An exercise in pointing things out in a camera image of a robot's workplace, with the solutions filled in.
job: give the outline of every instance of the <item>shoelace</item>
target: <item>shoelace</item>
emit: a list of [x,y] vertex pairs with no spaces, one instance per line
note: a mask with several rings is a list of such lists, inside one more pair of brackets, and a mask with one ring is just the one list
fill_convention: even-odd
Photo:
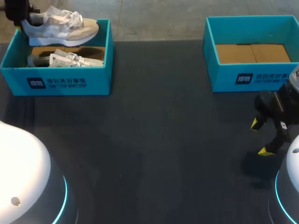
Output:
[[78,65],[79,67],[86,67],[86,66],[91,66],[89,63],[84,61],[84,58],[81,56],[78,56],[74,53],[68,53],[66,58],[70,59],[71,63],[67,65]]
[[64,21],[60,24],[68,24],[69,27],[81,27],[83,25],[83,18],[78,12],[71,12],[67,10],[61,11],[64,16]]

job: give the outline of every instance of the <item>white sneaker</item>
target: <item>white sneaker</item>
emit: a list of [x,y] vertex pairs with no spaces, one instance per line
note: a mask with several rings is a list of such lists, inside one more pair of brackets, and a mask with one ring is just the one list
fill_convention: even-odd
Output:
[[60,10],[51,6],[42,14],[30,15],[32,26],[27,20],[22,21],[24,32],[29,36],[31,46],[63,44],[68,47],[78,46],[92,39],[99,31],[96,20],[82,18],[78,12]]
[[47,57],[38,57],[36,55],[29,55],[29,68],[35,67],[102,67],[103,62],[97,59],[84,58],[74,53],[66,53],[57,49],[54,54]]

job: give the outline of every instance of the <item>cardboard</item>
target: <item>cardboard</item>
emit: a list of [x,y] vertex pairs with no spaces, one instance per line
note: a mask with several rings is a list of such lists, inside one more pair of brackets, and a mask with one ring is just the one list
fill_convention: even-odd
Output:
[[256,63],[250,45],[216,44],[221,64],[228,63]]
[[50,54],[54,53],[56,49],[64,51],[65,47],[33,47],[31,54],[39,57],[45,57],[50,56]]
[[258,63],[290,63],[290,58],[283,44],[252,44]]

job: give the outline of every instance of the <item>cardboard box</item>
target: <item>cardboard box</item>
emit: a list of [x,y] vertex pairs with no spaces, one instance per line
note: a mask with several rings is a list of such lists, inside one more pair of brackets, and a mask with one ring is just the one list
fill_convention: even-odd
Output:
[[251,45],[217,44],[216,48],[221,64],[256,63]]
[[252,44],[251,47],[258,63],[291,62],[283,44]]
[[98,34],[85,43],[84,47],[99,47],[97,56],[102,55],[103,67],[27,68],[27,57],[31,53],[44,52],[45,48],[33,50],[28,45],[26,36],[17,30],[0,66],[13,94],[15,96],[108,95],[114,43],[110,20],[102,19],[98,20],[98,23],[101,27]]
[[[278,90],[299,63],[298,40],[299,24],[291,15],[207,17],[203,51],[213,91]],[[257,44],[252,48],[257,62],[242,63],[238,59],[239,63],[223,64],[218,44]]]

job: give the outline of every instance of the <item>brown cardboard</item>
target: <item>brown cardboard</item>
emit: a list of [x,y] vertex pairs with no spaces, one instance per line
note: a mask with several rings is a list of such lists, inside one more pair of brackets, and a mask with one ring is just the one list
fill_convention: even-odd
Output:
[[250,45],[216,44],[221,64],[226,63],[256,63]]
[[54,53],[56,49],[64,51],[65,47],[34,47],[31,54],[45,57],[50,56],[50,54]]
[[283,44],[252,44],[258,63],[291,62]]
[[64,52],[71,52],[82,57],[98,59],[104,61],[105,48],[104,47],[34,47],[31,54],[37,56],[50,56],[56,49],[60,49]]

